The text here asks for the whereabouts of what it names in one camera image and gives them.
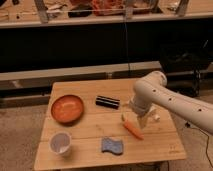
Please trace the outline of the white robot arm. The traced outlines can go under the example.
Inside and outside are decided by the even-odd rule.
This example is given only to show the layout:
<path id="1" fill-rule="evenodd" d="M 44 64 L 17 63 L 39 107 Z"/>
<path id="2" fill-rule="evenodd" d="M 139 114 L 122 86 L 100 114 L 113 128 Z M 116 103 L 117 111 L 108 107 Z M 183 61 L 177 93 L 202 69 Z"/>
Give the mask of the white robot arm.
<path id="1" fill-rule="evenodd" d="M 166 88 L 167 78 L 161 71 L 153 71 L 133 85 L 131 109 L 145 116 L 152 104 L 160 105 L 213 135 L 213 104 L 175 93 Z"/>

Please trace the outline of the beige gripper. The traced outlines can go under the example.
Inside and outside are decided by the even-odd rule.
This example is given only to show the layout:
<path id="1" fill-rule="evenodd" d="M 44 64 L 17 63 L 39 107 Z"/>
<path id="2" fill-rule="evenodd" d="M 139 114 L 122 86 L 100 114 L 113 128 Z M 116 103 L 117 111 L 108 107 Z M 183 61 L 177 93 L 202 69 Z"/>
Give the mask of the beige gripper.
<path id="1" fill-rule="evenodd" d="M 137 120 L 138 120 L 138 124 L 139 124 L 140 128 L 141 129 L 145 128 L 148 123 L 148 120 L 153 119 L 155 114 L 156 114 L 156 108 L 151 107 L 145 115 L 138 116 Z"/>

